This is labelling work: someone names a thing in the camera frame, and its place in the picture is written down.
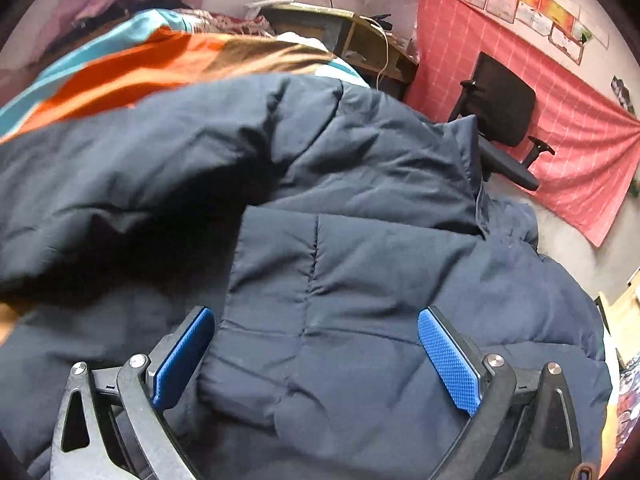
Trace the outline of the colourful striped bed blanket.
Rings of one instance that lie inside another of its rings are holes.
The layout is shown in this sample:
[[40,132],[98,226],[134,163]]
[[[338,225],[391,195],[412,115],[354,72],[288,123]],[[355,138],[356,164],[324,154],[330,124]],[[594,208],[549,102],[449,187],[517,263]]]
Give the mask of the colourful striped bed blanket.
[[1,333],[133,282],[194,294],[242,205],[360,76],[314,42],[191,32],[174,12],[123,22],[48,67],[1,112]]

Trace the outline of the black office chair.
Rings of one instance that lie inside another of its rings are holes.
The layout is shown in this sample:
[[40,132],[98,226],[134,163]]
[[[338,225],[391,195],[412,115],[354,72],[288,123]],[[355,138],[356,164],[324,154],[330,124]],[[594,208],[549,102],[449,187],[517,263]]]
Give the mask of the black office chair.
[[[483,179],[501,174],[527,191],[536,191],[539,181],[530,166],[540,154],[554,155],[555,150],[528,133],[536,105],[534,89],[485,52],[478,55],[472,76],[460,86],[449,118],[476,117]],[[525,139],[532,147],[523,160],[497,148],[498,144],[515,148]]]

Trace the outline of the wooden desk with shelf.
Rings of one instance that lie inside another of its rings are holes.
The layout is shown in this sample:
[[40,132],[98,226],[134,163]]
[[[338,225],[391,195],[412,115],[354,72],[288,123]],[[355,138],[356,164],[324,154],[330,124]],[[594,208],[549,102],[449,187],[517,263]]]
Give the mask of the wooden desk with shelf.
[[295,32],[320,40],[371,86],[399,101],[414,81],[418,62],[392,34],[366,16],[297,2],[264,6],[260,14],[278,34]]

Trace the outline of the paper certificates on wall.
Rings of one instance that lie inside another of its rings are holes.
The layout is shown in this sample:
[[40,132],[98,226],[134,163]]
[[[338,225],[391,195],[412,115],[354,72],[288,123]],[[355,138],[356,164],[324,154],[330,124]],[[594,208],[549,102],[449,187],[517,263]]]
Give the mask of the paper certificates on wall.
[[574,0],[463,0],[509,24],[520,22],[548,39],[575,64],[585,46],[610,46],[610,33]]

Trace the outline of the floral pillow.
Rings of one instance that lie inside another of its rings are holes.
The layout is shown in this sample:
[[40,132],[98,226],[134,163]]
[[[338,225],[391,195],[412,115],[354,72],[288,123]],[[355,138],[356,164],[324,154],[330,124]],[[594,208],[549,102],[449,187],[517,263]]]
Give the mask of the floral pillow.
[[270,23],[263,17],[242,20],[226,14],[209,13],[205,10],[178,9],[180,18],[186,22],[186,30],[196,34],[226,34],[236,36],[273,37]]

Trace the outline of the wooden chair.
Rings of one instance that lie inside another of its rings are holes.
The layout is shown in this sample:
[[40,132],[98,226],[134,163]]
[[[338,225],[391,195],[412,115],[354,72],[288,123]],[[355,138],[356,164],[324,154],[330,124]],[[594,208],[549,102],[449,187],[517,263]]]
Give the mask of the wooden chair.
[[639,269],[628,278],[626,289],[615,301],[609,302],[600,292],[596,305],[614,340],[618,362],[626,368],[639,357]]

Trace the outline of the navy puffer jacket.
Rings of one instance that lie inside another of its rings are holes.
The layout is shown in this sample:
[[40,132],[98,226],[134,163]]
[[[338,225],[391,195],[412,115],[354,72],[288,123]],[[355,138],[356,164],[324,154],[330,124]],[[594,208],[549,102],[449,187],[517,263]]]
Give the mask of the navy puffer jacket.
[[122,365],[196,306],[215,337],[168,422],[207,479],[425,479],[460,434],[418,337],[435,307],[573,398],[599,463],[591,298],[495,200],[474,125],[316,76],[194,84],[1,148],[1,432],[47,478],[70,368]]

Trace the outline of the red checked wall cloth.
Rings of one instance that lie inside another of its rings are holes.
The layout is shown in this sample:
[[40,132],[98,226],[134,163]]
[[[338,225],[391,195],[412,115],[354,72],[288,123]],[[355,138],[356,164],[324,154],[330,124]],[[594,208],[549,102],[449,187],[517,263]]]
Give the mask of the red checked wall cloth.
[[529,132],[556,151],[534,163],[536,200],[601,246],[639,165],[638,119],[462,0],[419,0],[416,39],[419,66],[405,101],[434,122],[446,122],[482,52],[534,89]]

